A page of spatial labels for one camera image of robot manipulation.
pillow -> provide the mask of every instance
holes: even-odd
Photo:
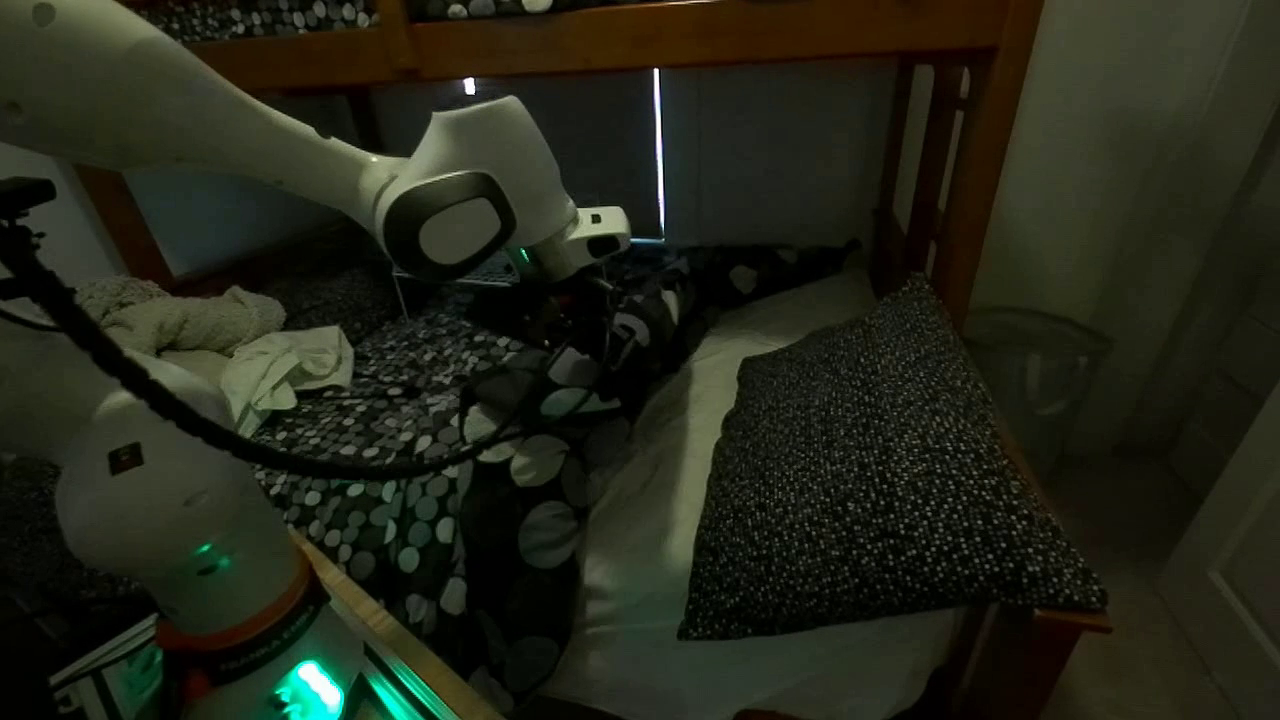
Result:
[[[734,640],[957,605],[1105,607],[1002,449],[923,279],[864,325],[746,361],[681,635]]]

